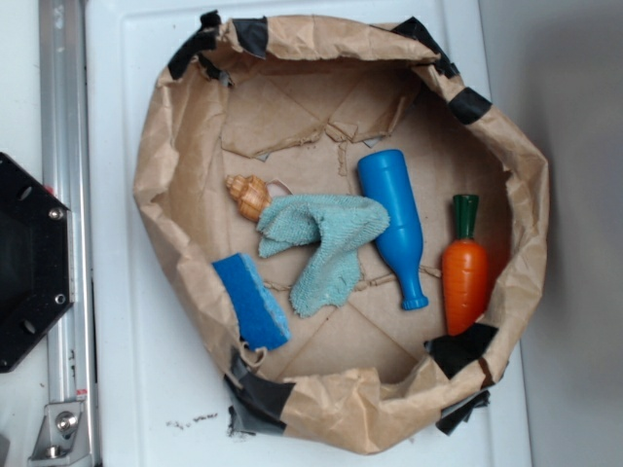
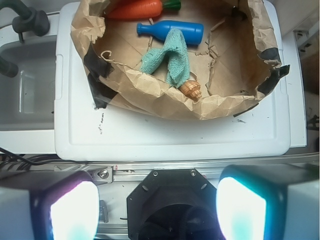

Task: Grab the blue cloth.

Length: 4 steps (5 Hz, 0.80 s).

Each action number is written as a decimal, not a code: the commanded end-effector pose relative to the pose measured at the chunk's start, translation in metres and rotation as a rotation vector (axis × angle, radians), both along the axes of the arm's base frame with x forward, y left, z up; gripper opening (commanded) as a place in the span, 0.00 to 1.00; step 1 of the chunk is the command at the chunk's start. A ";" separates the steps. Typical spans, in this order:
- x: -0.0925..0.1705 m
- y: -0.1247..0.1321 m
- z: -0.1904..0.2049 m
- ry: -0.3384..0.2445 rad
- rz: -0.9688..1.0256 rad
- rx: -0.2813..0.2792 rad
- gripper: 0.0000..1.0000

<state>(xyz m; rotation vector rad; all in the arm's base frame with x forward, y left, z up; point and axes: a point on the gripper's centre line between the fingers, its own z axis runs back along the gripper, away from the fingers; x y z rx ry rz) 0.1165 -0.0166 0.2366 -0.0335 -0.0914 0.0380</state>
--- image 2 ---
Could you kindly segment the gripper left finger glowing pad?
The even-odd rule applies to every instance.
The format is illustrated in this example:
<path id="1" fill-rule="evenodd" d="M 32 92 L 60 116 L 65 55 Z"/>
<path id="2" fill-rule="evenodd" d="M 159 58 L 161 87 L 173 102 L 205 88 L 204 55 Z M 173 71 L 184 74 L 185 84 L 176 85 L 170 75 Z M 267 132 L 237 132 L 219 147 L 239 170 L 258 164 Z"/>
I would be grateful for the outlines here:
<path id="1" fill-rule="evenodd" d="M 93 240 L 100 215 L 86 171 L 0 172 L 2 240 Z"/>

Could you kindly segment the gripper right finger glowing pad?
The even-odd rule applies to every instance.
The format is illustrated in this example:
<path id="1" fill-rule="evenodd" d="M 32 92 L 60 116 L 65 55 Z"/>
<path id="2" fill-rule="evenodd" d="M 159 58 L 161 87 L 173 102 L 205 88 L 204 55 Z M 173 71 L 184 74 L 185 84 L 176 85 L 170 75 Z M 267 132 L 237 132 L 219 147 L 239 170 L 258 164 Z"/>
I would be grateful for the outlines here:
<path id="1" fill-rule="evenodd" d="M 215 203 L 227 240 L 318 240 L 320 167 L 228 165 L 220 175 Z"/>

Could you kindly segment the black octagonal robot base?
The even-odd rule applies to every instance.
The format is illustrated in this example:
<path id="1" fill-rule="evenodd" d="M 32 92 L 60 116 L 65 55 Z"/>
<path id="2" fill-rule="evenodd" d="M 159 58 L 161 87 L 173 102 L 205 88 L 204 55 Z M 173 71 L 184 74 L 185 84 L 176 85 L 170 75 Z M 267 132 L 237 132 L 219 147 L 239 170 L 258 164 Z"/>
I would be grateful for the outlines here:
<path id="1" fill-rule="evenodd" d="M 223 240 L 214 187 L 196 169 L 151 171 L 128 195 L 131 240 Z"/>

